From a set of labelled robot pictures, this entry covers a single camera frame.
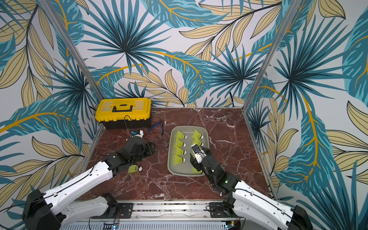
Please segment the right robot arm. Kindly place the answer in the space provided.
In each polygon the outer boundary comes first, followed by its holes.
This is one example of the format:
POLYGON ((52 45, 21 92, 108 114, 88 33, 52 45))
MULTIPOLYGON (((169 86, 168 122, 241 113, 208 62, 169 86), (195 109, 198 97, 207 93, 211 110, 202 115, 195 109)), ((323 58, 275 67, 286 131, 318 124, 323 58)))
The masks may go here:
POLYGON ((225 196, 223 205, 228 213, 268 230, 313 229, 305 209, 282 204, 256 191, 238 176, 224 171, 212 155, 192 153, 190 162, 205 174, 217 192, 225 196))

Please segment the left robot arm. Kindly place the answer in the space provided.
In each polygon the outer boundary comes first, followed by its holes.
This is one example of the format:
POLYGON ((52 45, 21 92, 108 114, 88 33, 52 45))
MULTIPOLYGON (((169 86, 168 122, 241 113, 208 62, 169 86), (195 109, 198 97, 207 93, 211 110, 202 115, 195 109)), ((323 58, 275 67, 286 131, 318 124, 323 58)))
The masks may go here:
POLYGON ((111 194, 78 202, 77 199, 112 179, 130 166, 155 153, 156 145, 137 135, 127 139, 125 147, 108 154, 91 169, 46 192, 35 190, 26 199, 22 218, 28 230, 59 230, 83 219, 106 212, 115 214, 117 201, 111 194))

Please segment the yellow shuttlecock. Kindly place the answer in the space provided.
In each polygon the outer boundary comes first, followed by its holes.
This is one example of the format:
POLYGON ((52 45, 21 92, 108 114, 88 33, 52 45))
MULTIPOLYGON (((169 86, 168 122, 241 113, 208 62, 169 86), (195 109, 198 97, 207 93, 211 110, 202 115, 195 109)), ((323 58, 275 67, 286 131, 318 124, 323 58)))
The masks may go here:
POLYGON ((192 173, 196 173, 196 174, 201 174, 202 173, 202 171, 201 170, 197 170, 196 168, 192 168, 192 171, 191 171, 192 173))
POLYGON ((194 130, 193 134, 192 134, 192 138, 194 139, 203 139, 204 135, 202 135, 198 130, 194 130))
POLYGON ((136 173, 136 172, 140 172, 142 171, 142 167, 141 166, 138 166, 138 165, 132 165, 129 167, 128 169, 128 173, 136 173))
POLYGON ((178 139, 178 140, 186 139, 187 135, 182 133, 181 131, 177 131, 176 134, 175 134, 175 138, 178 139))
POLYGON ((178 165, 178 164, 184 163, 185 161, 186 161, 185 158, 182 158, 182 157, 177 156, 177 155, 174 155, 172 157, 172 164, 173 165, 178 165))
POLYGON ((198 138, 193 138, 192 145, 194 145, 194 144, 196 144, 198 146, 202 146, 203 145, 202 141, 200 139, 198 139, 198 138))
POLYGON ((176 139, 174 142, 174 146, 179 148, 179 147, 185 147, 186 144, 182 142, 180 139, 176 139))
POLYGON ((184 149, 182 149, 182 148, 180 148, 180 147, 175 147, 174 154, 176 156, 185 155, 185 154, 187 154, 187 151, 184 150, 184 149))

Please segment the grey-green plastic storage tray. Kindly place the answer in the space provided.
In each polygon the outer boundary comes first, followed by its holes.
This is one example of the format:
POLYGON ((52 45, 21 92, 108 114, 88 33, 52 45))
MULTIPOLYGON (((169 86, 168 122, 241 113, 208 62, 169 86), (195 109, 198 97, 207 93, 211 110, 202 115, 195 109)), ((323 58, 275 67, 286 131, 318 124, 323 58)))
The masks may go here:
POLYGON ((172 132, 171 132, 171 136, 170 136, 170 141, 169 141, 169 148, 168 148, 168 161, 167 161, 167 168, 169 170, 169 172, 171 174, 174 175, 178 175, 178 176, 186 176, 186 177, 199 177, 202 176, 203 174, 196 174, 196 173, 192 173, 192 165, 190 163, 190 157, 191 157, 191 146, 192 146, 192 134, 194 132, 194 130, 198 130, 202 135, 204 135, 203 139, 200 139, 203 143, 202 147, 205 148, 209 148, 209 135, 208 132, 206 131, 205 128, 203 127, 199 127, 199 126, 178 126, 175 127, 172 132), (174 154, 174 142, 176 140, 175 138, 175 134, 177 131, 181 131, 182 133, 187 135, 186 139, 181 139, 182 142, 184 142, 186 144, 185 147, 181 147, 182 149, 187 151, 187 154, 185 155, 180 155, 180 157, 185 158, 186 161, 184 163, 178 164, 178 165, 173 165, 172 164, 172 158, 175 155, 174 154))

